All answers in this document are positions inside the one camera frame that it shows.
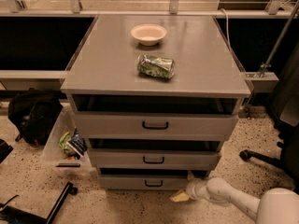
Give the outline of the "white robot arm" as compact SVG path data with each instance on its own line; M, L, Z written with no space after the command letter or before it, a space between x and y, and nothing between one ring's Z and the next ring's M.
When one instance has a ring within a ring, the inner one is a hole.
M204 199L219 206L232 204L255 224L299 224L299 195L273 188L256 198L231 186L225 179L195 178L188 172L187 185L170 197L172 202Z

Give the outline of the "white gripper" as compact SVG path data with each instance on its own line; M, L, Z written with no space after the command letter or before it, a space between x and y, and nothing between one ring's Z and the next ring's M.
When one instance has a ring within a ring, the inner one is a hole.
M193 200L200 200L208 197L206 181L200 178L195 178L190 170L187 173L187 179L189 180L186 186L187 193L184 190L178 191L170 197L172 202L187 202L190 198Z

